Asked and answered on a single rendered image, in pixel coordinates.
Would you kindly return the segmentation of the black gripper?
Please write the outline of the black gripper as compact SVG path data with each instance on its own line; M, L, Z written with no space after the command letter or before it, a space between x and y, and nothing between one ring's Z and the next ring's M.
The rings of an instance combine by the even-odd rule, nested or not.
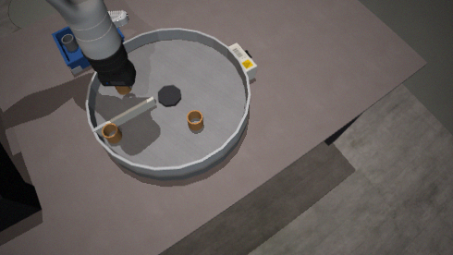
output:
M135 83L136 69L128 60L122 37L116 29L126 25L129 17L123 10L108 11L108 13L112 24L106 34L90 41L75 38L83 56L98 73L98 79L103 86L129 86L132 88Z

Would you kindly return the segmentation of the bronze bushing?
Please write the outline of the bronze bushing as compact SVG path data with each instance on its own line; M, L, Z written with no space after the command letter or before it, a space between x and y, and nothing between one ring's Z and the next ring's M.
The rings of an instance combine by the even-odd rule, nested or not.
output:
M115 130L116 130L116 133L113 136L109 137L109 134ZM122 132L119 130L119 128L116 126L116 124L113 124L113 123L106 124L102 129L102 133L103 133L104 137L110 143L118 143L122 139Z
M199 118L201 119L198 123L191 123L191 119L193 118ZM188 120L188 125L189 128L192 130L199 130L203 126L203 119L202 119L202 113L198 110L192 110L187 114L187 120Z
M115 88L116 88L117 92L122 95L130 93L130 91L132 89L132 88L129 88L129 86L115 86Z

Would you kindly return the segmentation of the grey metal sleeve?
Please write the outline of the grey metal sleeve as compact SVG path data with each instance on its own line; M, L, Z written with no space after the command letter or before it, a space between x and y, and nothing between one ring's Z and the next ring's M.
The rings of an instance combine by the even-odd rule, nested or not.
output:
M66 34L65 36L63 36L62 43L66 46L67 50L70 52L75 51L79 47L72 34Z

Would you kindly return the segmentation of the grey round turntable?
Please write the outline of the grey round turntable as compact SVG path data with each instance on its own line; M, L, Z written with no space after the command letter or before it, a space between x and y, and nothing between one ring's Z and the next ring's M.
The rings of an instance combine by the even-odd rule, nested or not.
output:
M103 86L96 71L88 88L88 122L102 147L130 172L160 181L184 180L222 163L247 125L249 80L257 69L248 50L181 28L148 31L123 44L136 69L131 92ZM192 110L202 113L196 131L187 120ZM122 132L120 142L104 137L109 123Z

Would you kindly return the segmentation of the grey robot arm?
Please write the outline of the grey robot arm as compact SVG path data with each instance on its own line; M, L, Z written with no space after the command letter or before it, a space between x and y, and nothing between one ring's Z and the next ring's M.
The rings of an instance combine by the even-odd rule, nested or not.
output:
M112 20L104 0L45 0L63 17L74 36L83 41L106 34Z

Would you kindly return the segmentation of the blue crate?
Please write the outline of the blue crate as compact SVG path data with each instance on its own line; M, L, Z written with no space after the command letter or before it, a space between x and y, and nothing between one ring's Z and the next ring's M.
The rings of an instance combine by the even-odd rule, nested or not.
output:
M78 47L75 51L72 51L72 52L67 50L66 46L61 41L62 37L65 36L66 34L72 34L73 35L73 32L71 31L69 26L65 27L62 30L59 30L59 31L53 33L52 36L53 36L53 38L55 40L55 43L56 43L61 55L63 56L67 66L70 67L70 69L73 72L73 74L77 74L81 70L83 70L85 67L88 67L91 64L82 55L80 47ZM73 35L73 37L75 38L74 35ZM75 40L76 40L76 38L75 38ZM60 44L62 44L63 47L61 47ZM65 53L67 53L67 55L65 55Z

